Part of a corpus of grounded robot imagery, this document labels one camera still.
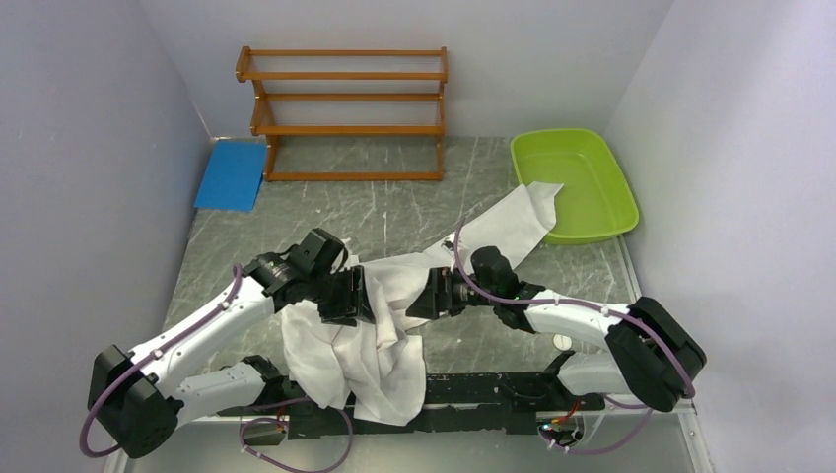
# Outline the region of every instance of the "white cloth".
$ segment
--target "white cloth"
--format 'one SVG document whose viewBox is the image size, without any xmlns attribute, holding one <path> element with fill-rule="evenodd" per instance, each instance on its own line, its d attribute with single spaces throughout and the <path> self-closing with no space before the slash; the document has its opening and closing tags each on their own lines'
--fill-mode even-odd
<svg viewBox="0 0 836 473">
<path fill-rule="evenodd" d="M 461 230 L 459 254 L 472 271 L 469 255 L 497 246 L 516 267 L 554 228 L 554 197 L 563 184 L 533 182 L 518 186 Z M 290 374 L 319 407 L 345 407 L 357 397 L 354 417 L 403 426 L 424 403 L 426 368 L 420 336 L 406 330 L 427 322 L 407 317 L 430 268 L 451 266 L 443 238 L 420 253 L 364 262 L 366 287 L 376 323 L 357 327 L 320 322 L 316 305 L 287 306 L 282 313 L 284 352 Z M 357 264 L 357 258 L 349 264 Z"/>
</svg>

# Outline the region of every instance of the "wooden shelf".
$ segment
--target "wooden shelf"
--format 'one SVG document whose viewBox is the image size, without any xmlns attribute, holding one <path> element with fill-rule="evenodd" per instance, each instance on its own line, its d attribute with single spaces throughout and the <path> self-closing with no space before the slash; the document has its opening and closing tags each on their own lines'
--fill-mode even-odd
<svg viewBox="0 0 836 473">
<path fill-rule="evenodd" d="M 432 72 L 405 71 L 259 71 L 253 57 L 439 57 L 440 69 Z M 444 86 L 448 80 L 447 49 L 250 49 L 244 46 L 236 64 L 239 82 L 252 82 L 255 106 L 249 124 L 253 136 L 267 139 L 266 180 L 441 180 L 444 176 L 443 139 L 447 122 Z M 264 81 L 433 81 L 436 93 L 267 93 Z M 276 122 L 272 102 L 281 101 L 434 101 L 438 104 L 435 125 L 282 125 Z M 436 171 L 434 172 L 274 172 L 280 136 L 324 135 L 409 135 L 436 138 Z"/>
<path fill-rule="evenodd" d="M 440 126 L 422 125 L 273 125 L 256 126 L 258 135 L 333 136 L 333 135 L 409 135 L 427 136 L 443 133 Z"/>
<path fill-rule="evenodd" d="M 438 94 L 267 94 L 269 101 L 438 101 Z"/>
</svg>

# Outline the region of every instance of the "green plastic tray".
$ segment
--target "green plastic tray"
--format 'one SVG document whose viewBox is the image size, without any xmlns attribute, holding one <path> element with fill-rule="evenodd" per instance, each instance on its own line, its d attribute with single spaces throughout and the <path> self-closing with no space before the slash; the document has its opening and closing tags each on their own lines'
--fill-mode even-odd
<svg viewBox="0 0 836 473">
<path fill-rule="evenodd" d="M 539 130 L 511 142 L 520 183 L 563 183 L 557 225 L 543 241 L 583 244 L 629 232 L 639 223 L 630 186 L 603 139 L 583 129 Z"/>
</svg>

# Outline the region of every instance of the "blue foam pad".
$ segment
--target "blue foam pad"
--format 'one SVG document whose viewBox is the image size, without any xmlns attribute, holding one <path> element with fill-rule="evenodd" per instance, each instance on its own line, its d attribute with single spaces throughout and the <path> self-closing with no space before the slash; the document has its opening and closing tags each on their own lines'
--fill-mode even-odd
<svg viewBox="0 0 836 473">
<path fill-rule="evenodd" d="M 198 209 L 251 211 L 266 159 L 266 145 L 219 141 L 203 173 L 194 206 Z"/>
</svg>

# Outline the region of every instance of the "purple cable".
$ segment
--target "purple cable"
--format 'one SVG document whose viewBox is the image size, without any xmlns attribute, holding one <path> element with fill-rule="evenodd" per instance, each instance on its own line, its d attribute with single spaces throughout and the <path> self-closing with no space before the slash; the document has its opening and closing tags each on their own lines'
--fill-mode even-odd
<svg viewBox="0 0 836 473">
<path fill-rule="evenodd" d="M 458 240 L 461 236 L 461 228 L 464 227 L 464 220 L 462 220 L 458 227 L 455 229 L 455 236 L 453 238 L 453 259 L 455 260 L 455 267 L 458 269 L 458 272 L 461 273 L 461 277 L 464 279 L 464 282 L 467 283 L 470 288 L 473 289 L 476 293 L 478 293 L 483 298 L 487 299 L 488 301 L 493 301 L 495 303 L 502 303 L 502 304 L 518 304 L 518 305 L 529 305 L 529 304 L 556 304 L 553 299 L 504 299 L 499 298 L 497 296 L 492 295 L 491 293 L 485 291 L 484 289 L 478 287 L 476 283 L 467 276 L 467 273 L 464 271 L 464 265 L 461 264 L 461 256 L 458 254 Z M 594 311 L 600 312 L 601 307 L 598 304 L 591 303 L 589 301 L 583 301 L 580 299 L 572 299 L 572 298 L 561 298 L 560 304 L 569 304 L 569 305 L 577 305 L 580 307 L 586 307 L 592 309 Z M 673 365 L 673 368 L 676 370 L 676 373 L 679 374 L 679 377 L 682 378 L 682 381 L 685 383 L 685 392 L 683 393 L 682 397 L 685 399 L 690 399 L 694 397 L 696 391 L 694 390 L 694 383 L 691 381 L 691 377 L 688 376 L 688 373 L 685 371 L 685 368 L 682 367 L 682 363 L 676 358 L 673 354 L 673 351 L 670 350 L 670 347 L 664 342 L 664 340 L 659 336 L 658 333 L 651 327 L 649 327 L 645 322 L 639 320 L 636 317 L 628 315 L 626 313 L 621 313 L 616 310 L 610 310 L 610 315 L 616 316 L 625 320 L 633 325 L 639 327 L 644 331 L 648 336 L 650 336 L 654 342 L 662 349 L 664 355 L 668 358 L 670 363 Z"/>
<path fill-rule="evenodd" d="M 613 406 L 620 407 L 621 409 L 644 409 L 648 407 L 644 404 L 624 404 L 623 402 L 616 401 L 615 399 L 607 396 L 606 394 L 603 395 L 603 398 L 606 399 Z"/>
<path fill-rule="evenodd" d="M 630 431 L 630 433 L 628 433 L 621 440 L 617 441 L 616 443 L 610 446 L 605 446 L 604 448 L 596 448 L 593 450 L 578 450 L 575 448 L 569 448 L 565 451 L 570 455 L 604 455 L 606 453 L 615 451 L 624 446 L 628 441 L 632 440 L 633 437 L 635 437 L 639 433 L 639 431 L 641 431 L 642 428 L 645 427 L 645 425 L 651 418 L 651 414 L 653 414 L 653 409 L 648 409 L 648 412 L 646 412 L 645 415 L 642 416 L 642 420 L 639 421 L 638 424 L 636 424 L 636 427 L 634 427 L 633 430 Z"/>
<path fill-rule="evenodd" d="M 287 405 L 290 405 L 290 404 L 296 404 L 296 403 L 299 403 L 299 402 L 306 402 L 306 401 L 311 401 L 311 399 L 309 397 L 300 397 L 300 398 L 297 398 L 297 399 L 290 399 L 290 400 L 283 401 L 283 402 L 277 402 L 275 404 L 267 404 L 267 405 L 263 405 L 263 406 L 249 406 L 249 407 L 247 407 L 247 409 L 258 409 L 258 410 L 275 409 L 275 408 L 287 406 Z M 275 459 L 273 459 L 273 458 L 271 458 L 267 455 L 263 455 L 260 452 L 255 451 L 252 447 L 250 447 L 246 443 L 244 443 L 244 432 L 246 431 L 246 429 L 248 427 L 253 426 L 255 424 L 273 424 L 275 426 L 285 425 L 285 423 L 283 421 L 280 421 L 278 419 L 273 419 L 272 417 L 259 417 L 259 418 L 256 418 L 256 419 L 252 419 L 251 421 L 248 421 L 248 422 L 244 423 L 243 425 L 241 425 L 241 429 L 239 430 L 238 439 L 239 439 L 239 442 L 241 443 L 241 447 L 242 447 L 243 451 L 246 451 L 250 455 L 252 455 L 252 456 L 254 456 L 258 459 L 264 460 L 267 463 L 269 463 L 273 466 L 277 466 L 277 467 L 279 467 L 283 470 L 290 471 L 291 473 L 328 473 L 330 471 L 334 471 L 335 469 L 337 469 L 345 461 L 345 459 L 348 458 L 348 454 L 349 454 L 349 452 L 351 452 L 351 445 L 354 442 L 354 427 L 351 425 L 351 419 L 349 419 L 348 414 L 346 414 L 345 411 L 340 410 L 340 411 L 337 411 L 337 412 L 339 412 L 340 415 L 342 415 L 342 418 L 345 420 L 345 425 L 348 427 L 348 445 L 346 445 L 345 451 L 342 453 L 342 456 L 340 457 L 339 460 L 336 461 L 336 463 L 334 463 L 333 465 L 331 465 L 327 468 L 321 469 L 321 470 L 300 470 L 298 468 L 294 468 L 290 465 L 286 465 L 284 463 L 281 463 L 281 462 L 279 462 L 279 461 L 277 461 L 277 460 L 275 460 Z"/>
<path fill-rule="evenodd" d="M 201 327 L 206 325 L 210 320 L 215 318 L 219 313 L 223 312 L 225 309 L 222 306 L 223 303 L 230 304 L 233 299 L 238 295 L 238 291 L 241 289 L 241 284 L 243 280 L 244 270 L 242 269 L 241 265 L 236 264 L 233 268 L 235 273 L 235 280 L 233 281 L 233 286 L 230 289 L 230 293 L 224 298 L 224 301 L 212 310 L 209 311 L 206 315 L 204 315 L 200 320 L 194 323 L 194 325 L 186 328 L 182 332 L 180 332 L 175 337 L 172 337 L 171 340 L 164 343 L 158 350 L 165 353 L 169 348 L 173 345 L 176 345 L 182 339 L 188 337 L 192 333 L 199 330 Z M 149 353 L 148 356 L 140 360 L 139 362 L 135 363 L 134 366 L 129 368 L 125 371 L 122 375 L 120 375 L 114 382 L 112 382 L 99 396 L 99 399 L 93 403 L 93 407 L 90 408 L 90 412 L 87 413 L 87 417 L 84 420 L 84 424 L 81 428 L 81 434 L 79 435 L 79 448 L 81 452 L 84 453 L 85 456 L 89 456 L 90 458 L 102 458 L 103 456 L 108 456 L 111 453 L 116 452 L 119 450 L 119 445 L 114 445 L 106 450 L 101 451 L 94 451 L 90 448 L 90 445 L 87 442 L 87 437 L 90 434 L 90 427 L 93 425 L 93 421 L 96 419 L 97 414 L 99 411 L 102 410 L 102 406 L 105 405 L 105 402 L 110 397 L 110 395 L 123 383 L 125 380 L 130 378 L 136 372 L 142 370 L 146 365 L 151 363 L 154 360 L 154 352 Z"/>
</svg>

